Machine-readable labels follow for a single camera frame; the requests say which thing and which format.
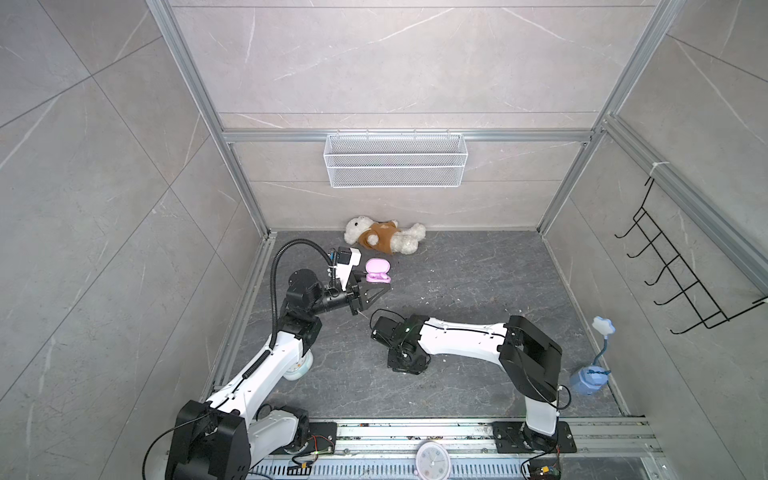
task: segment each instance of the teddy bear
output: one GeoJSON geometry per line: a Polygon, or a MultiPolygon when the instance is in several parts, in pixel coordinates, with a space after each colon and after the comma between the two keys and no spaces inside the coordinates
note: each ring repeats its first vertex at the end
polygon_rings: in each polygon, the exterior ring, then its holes
{"type": "Polygon", "coordinates": [[[365,248],[382,253],[400,252],[410,255],[416,252],[426,232],[420,223],[414,223],[408,230],[400,230],[396,220],[379,223],[368,217],[356,217],[346,225],[344,241],[349,245],[359,242],[365,248]]]}

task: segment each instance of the wire basket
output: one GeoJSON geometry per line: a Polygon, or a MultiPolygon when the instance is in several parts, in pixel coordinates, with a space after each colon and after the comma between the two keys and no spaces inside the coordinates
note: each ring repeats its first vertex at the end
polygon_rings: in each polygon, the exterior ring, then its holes
{"type": "Polygon", "coordinates": [[[331,134],[323,158],[331,187],[458,187],[467,162],[461,134],[331,134]]]}

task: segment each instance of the white clock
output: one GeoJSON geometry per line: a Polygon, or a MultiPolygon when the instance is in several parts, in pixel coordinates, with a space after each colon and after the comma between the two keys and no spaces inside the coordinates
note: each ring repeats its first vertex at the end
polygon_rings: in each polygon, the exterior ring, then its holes
{"type": "Polygon", "coordinates": [[[416,473],[421,480],[446,480],[451,473],[448,451],[437,442],[427,442],[419,447],[416,473]]]}

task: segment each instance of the red wire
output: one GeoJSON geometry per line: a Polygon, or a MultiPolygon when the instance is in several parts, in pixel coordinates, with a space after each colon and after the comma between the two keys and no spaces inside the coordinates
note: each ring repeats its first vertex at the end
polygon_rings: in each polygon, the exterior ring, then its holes
{"type": "Polygon", "coordinates": [[[335,443],[333,443],[333,442],[331,442],[330,440],[328,440],[328,438],[327,438],[327,437],[325,437],[325,436],[322,436],[322,435],[312,435],[312,436],[313,436],[313,437],[315,437],[315,442],[317,442],[317,437],[320,437],[321,439],[325,439],[325,440],[326,440],[326,442],[328,442],[329,444],[331,444],[331,446],[333,447],[333,449],[334,449],[334,450],[336,450],[336,444],[335,444],[335,443]]]}

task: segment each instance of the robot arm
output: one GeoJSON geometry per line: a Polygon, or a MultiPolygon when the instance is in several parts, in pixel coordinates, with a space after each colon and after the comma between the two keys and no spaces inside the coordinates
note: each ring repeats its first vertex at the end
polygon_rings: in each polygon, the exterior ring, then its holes
{"type": "Polygon", "coordinates": [[[431,355],[468,356],[495,363],[525,396],[521,444],[547,451],[557,439],[558,375],[562,349],[522,316],[507,323],[472,325],[412,315],[404,322],[381,316],[371,337],[389,347],[387,366],[418,375],[431,355]]]}
{"type": "MultiPolygon", "coordinates": [[[[301,243],[322,252],[308,240],[301,243]]],[[[252,420],[280,377],[296,380],[311,367],[310,347],[322,327],[318,314],[348,306],[356,315],[389,291],[388,283],[367,283],[364,273],[353,270],[360,262],[359,250],[340,247],[332,255],[336,282],[324,287],[312,270],[294,272],[276,328],[261,350],[205,403],[190,400],[179,411],[166,480],[244,477],[274,449],[299,451],[305,445],[310,433],[303,410],[282,407],[252,420]]]]}

